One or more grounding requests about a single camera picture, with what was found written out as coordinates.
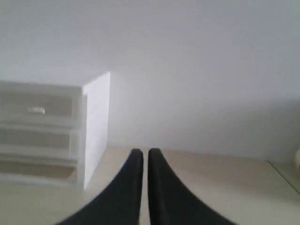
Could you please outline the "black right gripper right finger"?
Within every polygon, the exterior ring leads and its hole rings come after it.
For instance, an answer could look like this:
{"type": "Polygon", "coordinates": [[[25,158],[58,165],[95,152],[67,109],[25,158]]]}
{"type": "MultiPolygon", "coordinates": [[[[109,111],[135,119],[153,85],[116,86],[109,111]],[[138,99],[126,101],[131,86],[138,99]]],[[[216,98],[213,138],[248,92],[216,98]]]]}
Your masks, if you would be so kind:
{"type": "Polygon", "coordinates": [[[159,148],[148,153],[148,205],[152,225],[234,224],[184,185],[159,148]]]}

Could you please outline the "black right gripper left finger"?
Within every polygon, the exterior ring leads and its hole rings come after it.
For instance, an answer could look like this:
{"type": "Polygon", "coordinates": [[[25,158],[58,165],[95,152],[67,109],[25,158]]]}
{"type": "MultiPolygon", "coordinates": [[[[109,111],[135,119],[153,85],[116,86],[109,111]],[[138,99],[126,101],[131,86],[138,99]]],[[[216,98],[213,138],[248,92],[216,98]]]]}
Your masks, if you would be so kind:
{"type": "Polygon", "coordinates": [[[124,165],[90,203],[59,225],[138,225],[143,187],[143,153],[132,149],[124,165]]]}

